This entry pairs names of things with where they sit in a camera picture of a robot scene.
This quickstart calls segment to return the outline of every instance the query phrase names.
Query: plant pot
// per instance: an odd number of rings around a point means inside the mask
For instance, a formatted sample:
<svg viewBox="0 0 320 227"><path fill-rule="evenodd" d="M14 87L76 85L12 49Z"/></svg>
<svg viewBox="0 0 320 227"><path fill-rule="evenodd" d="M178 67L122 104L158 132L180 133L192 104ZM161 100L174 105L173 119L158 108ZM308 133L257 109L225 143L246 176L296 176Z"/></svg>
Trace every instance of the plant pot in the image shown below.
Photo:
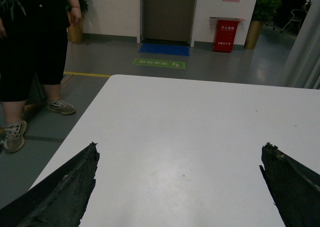
<svg viewBox="0 0 320 227"><path fill-rule="evenodd" d="M70 12L68 12L68 17L69 17L69 21L70 21L70 19L71 19ZM76 26L71 25L68 28L68 35L69 35L69 40L72 43L81 43L84 41L84 29L83 29L83 20L82 19L80 20L80 22Z"/></svg>
<svg viewBox="0 0 320 227"><path fill-rule="evenodd" d="M254 20L250 22L249 30L244 43L245 49L253 50L256 47L263 26L263 21Z"/></svg>

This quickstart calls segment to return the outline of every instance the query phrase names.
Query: door frame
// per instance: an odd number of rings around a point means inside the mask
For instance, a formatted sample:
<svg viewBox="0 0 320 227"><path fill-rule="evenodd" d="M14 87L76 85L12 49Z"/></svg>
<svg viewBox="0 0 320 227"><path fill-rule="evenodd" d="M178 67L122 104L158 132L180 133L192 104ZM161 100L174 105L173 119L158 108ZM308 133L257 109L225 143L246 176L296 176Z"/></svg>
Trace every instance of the door frame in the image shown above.
<svg viewBox="0 0 320 227"><path fill-rule="evenodd" d="M189 41L188 43L190 46L192 46L192 35L193 35L193 30L194 30L194 24L195 24L195 16L196 16L196 8L197 8L197 1L194 0L194 9L193 9L193 17L192 17L192 22L191 28L190 28L190 36L189 36ZM144 17L145 17L145 0L140 0L140 5L139 5L139 12L140 12L140 18L139 18L139 34L137 37L138 43L140 43L142 40L144 40L144 27L145 27L145 22L144 22Z"/></svg>

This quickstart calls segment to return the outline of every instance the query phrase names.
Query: shoe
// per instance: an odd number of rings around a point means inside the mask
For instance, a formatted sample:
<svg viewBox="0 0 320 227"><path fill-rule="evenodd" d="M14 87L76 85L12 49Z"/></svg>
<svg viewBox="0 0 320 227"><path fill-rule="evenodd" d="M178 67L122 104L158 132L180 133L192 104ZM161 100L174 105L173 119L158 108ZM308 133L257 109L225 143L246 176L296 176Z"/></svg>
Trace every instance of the shoe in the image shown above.
<svg viewBox="0 0 320 227"><path fill-rule="evenodd" d="M76 112L76 109L73 105L65 102L62 99L57 99L53 102L48 102L46 107L49 111L58 112L62 115L72 115Z"/></svg>
<svg viewBox="0 0 320 227"><path fill-rule="evenodd" d="M24 120L20 124L11 125L5 128L4 148L10 152L17 152L24 146L24 133L27 129L27 122Z"/></svg>

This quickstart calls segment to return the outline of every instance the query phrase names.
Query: leg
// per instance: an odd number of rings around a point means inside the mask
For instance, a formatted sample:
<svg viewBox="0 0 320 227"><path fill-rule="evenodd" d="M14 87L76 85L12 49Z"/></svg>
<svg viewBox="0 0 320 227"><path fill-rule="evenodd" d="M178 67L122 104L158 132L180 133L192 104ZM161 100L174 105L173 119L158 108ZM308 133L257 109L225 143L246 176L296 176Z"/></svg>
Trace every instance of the leg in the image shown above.
<svg viewBox="0 0 320 227"><path fill-rule="evenodd" d="M67 55L67 32L65 29L49 32L46 40L43 43L37 74L48 97L47 109L63 115L74 114L75 107L63 101L60 94Z"/></svg>
<svg viewBox="0 0 320 227"><path fill-rule="evenodd" d="M38 64L38 46L37 34L10 35L0 41L0 99L5 121L3 145L10 153L25 144L27 123L21 118Z"/></svg>
<svg viewBox="0 0 320 227"><path fill-rule="evenodd" d="M54 102L61 98L60 84L43 84L42 85L49 102Z"/></svg>
<svg viewBox="0 0 320 227"><path fill-rule="evenodd" d="M24 111L26 100L13 101L13 102L1 102L4 121L7 126L21 121L21 116Z"/></svg>

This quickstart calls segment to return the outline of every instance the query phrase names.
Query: red fire extinguisher box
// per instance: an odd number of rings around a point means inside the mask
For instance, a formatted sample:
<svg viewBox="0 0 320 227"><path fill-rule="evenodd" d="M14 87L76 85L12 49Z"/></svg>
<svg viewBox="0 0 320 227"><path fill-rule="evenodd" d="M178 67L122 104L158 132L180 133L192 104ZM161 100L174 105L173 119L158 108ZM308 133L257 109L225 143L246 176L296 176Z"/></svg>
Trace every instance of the red fire extinguisher box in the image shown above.
<svg viewBox="0 0 320 227"><path fill-rule="evenodd" d="M234 46L238 23L244 21L244 19L221 17L210 17L210 19L217 20L212 45L213 51L230 53Z"/></svg>

